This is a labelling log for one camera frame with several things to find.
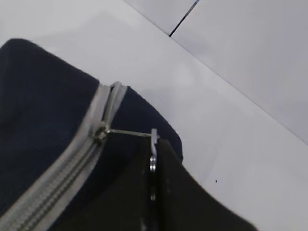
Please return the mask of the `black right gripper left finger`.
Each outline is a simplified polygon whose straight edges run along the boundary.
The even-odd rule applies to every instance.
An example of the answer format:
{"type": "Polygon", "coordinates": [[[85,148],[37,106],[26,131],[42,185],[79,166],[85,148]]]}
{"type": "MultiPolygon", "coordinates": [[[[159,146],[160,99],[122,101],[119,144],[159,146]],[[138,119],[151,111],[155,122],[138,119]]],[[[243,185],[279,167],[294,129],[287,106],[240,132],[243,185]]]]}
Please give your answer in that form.
{"type": "Polygon", "coordinates": [[[150,231],[150,141],[142,139],[132,159],[105,188],[84,186],[54,225],[56,231],[150,231]]]}

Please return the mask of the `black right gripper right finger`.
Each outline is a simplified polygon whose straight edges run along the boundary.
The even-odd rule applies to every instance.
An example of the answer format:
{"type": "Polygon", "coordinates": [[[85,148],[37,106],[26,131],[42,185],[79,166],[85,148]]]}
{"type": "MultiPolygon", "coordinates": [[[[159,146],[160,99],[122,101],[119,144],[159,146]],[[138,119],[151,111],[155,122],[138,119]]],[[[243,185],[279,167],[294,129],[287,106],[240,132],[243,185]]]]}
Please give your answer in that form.
{"type": "Polygon", "coordinates": [[[182,165],[169,141],[158,151],[159,228],[162,231],[255,231],[256,227],[207,193],[182,165]]]}

